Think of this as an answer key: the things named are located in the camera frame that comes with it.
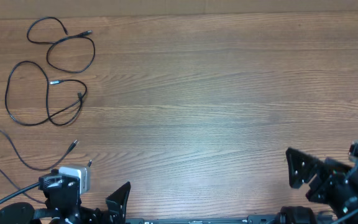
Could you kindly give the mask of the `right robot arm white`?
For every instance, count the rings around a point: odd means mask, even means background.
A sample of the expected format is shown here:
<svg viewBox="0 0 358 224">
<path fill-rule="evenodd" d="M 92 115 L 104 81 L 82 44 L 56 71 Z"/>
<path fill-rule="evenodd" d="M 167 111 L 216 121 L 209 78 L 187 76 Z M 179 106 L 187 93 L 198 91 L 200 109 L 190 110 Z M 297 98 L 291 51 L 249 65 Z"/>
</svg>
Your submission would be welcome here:
<svg viewBox="0 0 358 224">
<path fill-rule="evenodd" d="M 282 207 L 270 223 L 358 223 L 358 144 L 349 148 L 353 166 L 327 157 L 324 161 L 289 147 L 286 151 L 289 185 L 309 185 L 309 202 L 328 205 L 330 211 Z"/>
</svg>

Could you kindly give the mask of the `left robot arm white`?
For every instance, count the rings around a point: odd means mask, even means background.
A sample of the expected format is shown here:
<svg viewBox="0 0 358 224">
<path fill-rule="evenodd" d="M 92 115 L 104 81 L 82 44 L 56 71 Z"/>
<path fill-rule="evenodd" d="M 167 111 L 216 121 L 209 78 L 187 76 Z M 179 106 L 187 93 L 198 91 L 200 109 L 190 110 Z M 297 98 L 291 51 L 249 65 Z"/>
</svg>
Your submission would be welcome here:
<svg viewBox="0 0 358 224">
<path fill-rule="evenodd" d="M 35 209 L 25 202 L 13 203 L 0 209 L 0 224 L 40 223 L 51 218 L 52 223 L 110 223 L 126 222 L 126 207 L 131 183 L 126 182 L 106 198 L 107 210 L 81 206 L 80 186 L 77 181 L 42 184 L 46 197 L 45 208 Z"/>
</svg>

